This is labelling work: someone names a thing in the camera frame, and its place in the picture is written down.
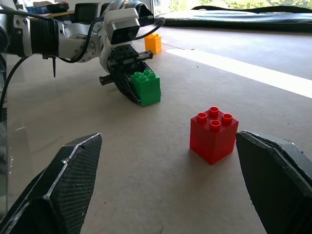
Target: lego brick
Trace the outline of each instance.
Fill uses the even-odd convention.
[[[190,149],[214,164],[234,149],[238,120],[217,107],[191,119]]]
[[[150,70],[143,73],[135,72],[131,76],[132,82],[141,99],[141,106],[148,106],[160,102],[160,78]]]
[[[150,34],[145,39],[145,50],[150,50],[153,54],[161,52],[161,36],[156,34]]]

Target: floor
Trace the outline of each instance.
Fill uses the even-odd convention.
[[[240,120],[239,130],[286,138],[312,159],[312,99],[168,51],[194,49],[312,80],[311,36],[159,32],[163,51],[148,65],[161,77],[162,101],[148,107],[131,103],[113,84],[101,86],[98,59],[59,60],[56,78],[52,62],[39,56],[18,69],[8,91],[9,205],[64,143],[101,132],[82,234],[265,233],[237,151],[208,165],[189,150],[190,119],[215,105]],[[134,46],[144,50],[142,41]]]

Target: window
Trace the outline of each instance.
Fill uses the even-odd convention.
[[[251,9],[265,6],[299,6],[312,9],[312,0],[154,0],[155,15],[194,6],[209,5],[231,9]]]

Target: black cable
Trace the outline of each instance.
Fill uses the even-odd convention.
[[[84,48],[83,48],[81,54],[77,58],[75,58],[73,60],[67,60],[65,58],[59,58],[59,59],[64,61],[64,62],[67,62],[67,63],[75,63],[75,62],[80,61],[82,59],[82,57],[84,56],[84,54],[86,53],[87,49],[88,49],[94,25],[96,23],[100,22],[100,21],[103,21],[103,20],[104,20],[104,17],[98,17],[98,18],[96,18],[95,20],[92,21],[92,23],[90,24],[90,27],[89,27],[89,31],[88,31],[88,35],[87,35],[87,38],[86,38],[86,42],[84,44]]]
[[[163,26],[163,24],[165,23],[166,19],[164,17],[160,17],[158,18],[155,22],[161,21],[155,28],[153,28],[150,32],[143,34],[142,36],[136,37],[135,40],[139,40],[142,38],[147,37],[148,35],[152,34],[153,32],[155,32],[156,30],[158,30],[161,26]]]
[[[0,10],[0,14],[16,15],[16,16],[29,16],[29,17],[34,17],[34,18],[38,18],[41,20],[53,20],[53,18],[49,18],[46,16],[37,15],[37,14],[32,14],[29,12],[23,12],[23,11]]]
[[[3,90],[2,90],[2,94],[1,94],[1,99],[0,99],[0,122],[2,121],[2,110],[3,110],[3,104],[4,104],[4,99],[5,99],[5,94],[6,91],[8,89],[10,80],[12,79],[12,76],[14,75],[14,73],[16,72],[17,68],[22,64],[22,62],[24,62],[28,57],[25,58],[21,58],[13,67],[13,69],[11,70],[8,78],[5,81]]]

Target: wall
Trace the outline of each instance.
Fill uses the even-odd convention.
[[[147,5],[147,7],[149,9],[151,9],[151,1],[150,0],[140,0],[140,1],[145,3]],[[66,0],[66,2],[68,2],[68,4],[69,4],[69,9],[70,10],[74,10],[75,9],[75,5],[77,3],[87,3],[87,2],[90,2],[90,1],[88,1],[88,0]],[[100,2],[101,4],[103,4],[103,3],[112,2],[112,1],[111,0],[95,0],[95,1],[91,1],[91,2]]]

